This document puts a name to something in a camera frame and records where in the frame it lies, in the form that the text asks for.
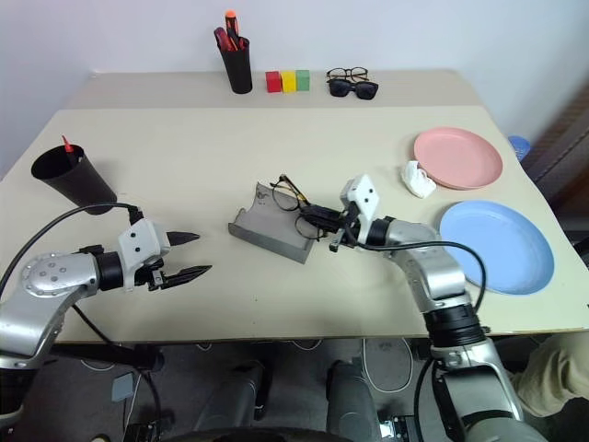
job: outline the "yellow block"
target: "yellow block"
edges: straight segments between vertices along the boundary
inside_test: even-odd
[[[280,78],[283,81],[283,92],[296,92],[295,71],[281,71]]]

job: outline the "table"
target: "table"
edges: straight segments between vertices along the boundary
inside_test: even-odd
[[[82,310],[120,342],[196,342],[358,336],[424,336],[403,273],[381,256],[316,244],[305,265],[230,236],[227,223],[249,207],[257,181],[285,172],[316,204],[340,208],[340,190],[369,173],[380,193],[379,216],[436,225],[464,200],[506,204],[531,219],[554,252],[550,284],[529,297],[488,292],[481,322],[493,333],[572,331],[589,324],[589,273],[548,204],[470,86],[450,71],[374,73],[374,101],[331,97],[321,73],[311,91],[230,92],[224,73],[107,74],[91,78],[58,111],[0,183],[2,267],[50,219],[72,204],[34,180],[30,165],[66,134],[80,144],[121,202],[139,204],[169,229],[200,234],[176,247],[167,269],[212,264],[188,285],[148,292],[99,293]],[[417,134],[456,126],[491,142],[504,171],[476,191],[439,187],[425,200],[399,178]],[[28,256],[101,243],[112,249],[126,213],[78,215],[43,238]],[[477,287],[470,286],[475,297]],[[61,342],[97,337],[68,312]]]

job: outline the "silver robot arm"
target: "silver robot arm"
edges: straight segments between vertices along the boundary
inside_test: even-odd
[[[16,422],[22,402],[64,324],[66,310],[99,290],[148,284],[149,290],[188,283],[211,268],[174,275],[160,271],[171,246],[197,239],[166,232],[141,218],[119,236],[117,251],[91,246],[46,253],[27,262],[12,295],[0,304],[0,430]]]
[[[341,228],[330,248],[357,242],[395,246],[441,240],[423,224],[393,218],[375,219],[378,195],[367,175],[350,180],[341,193]],[[437,373],[433,390],[445,425],[454,441],[545,441],[523,422],[519,400],[497,355],[485,336],[466,291],[458,263],[442,247],[384,251],[407,275],[411,292],[432,341]]]

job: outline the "black pen holder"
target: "black pen holder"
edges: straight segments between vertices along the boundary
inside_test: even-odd
[[[249,67],[249,40],[243,39],[243,41],[245,42],[245,49],[223,51],[219,48],[223,63],[225,63],[231,90],[236,94],[247,94],[252,88],[251,69]]]
[[[98,203],[116,203],[117,195],[98,175],[92,163],[79,145],[72,145],[74,152],[65,153],[58,145],[38,157],[30,168],[33,177],[53,187],[79,207]],[[87,209],[91,215],[108,212],[111,207]]]

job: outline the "person's leg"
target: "person's leg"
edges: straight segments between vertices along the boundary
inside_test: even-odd
[[[524,409],[537,417],[558,413],[572,398],[589,400],[589,331],[548,338],[512,384]]]

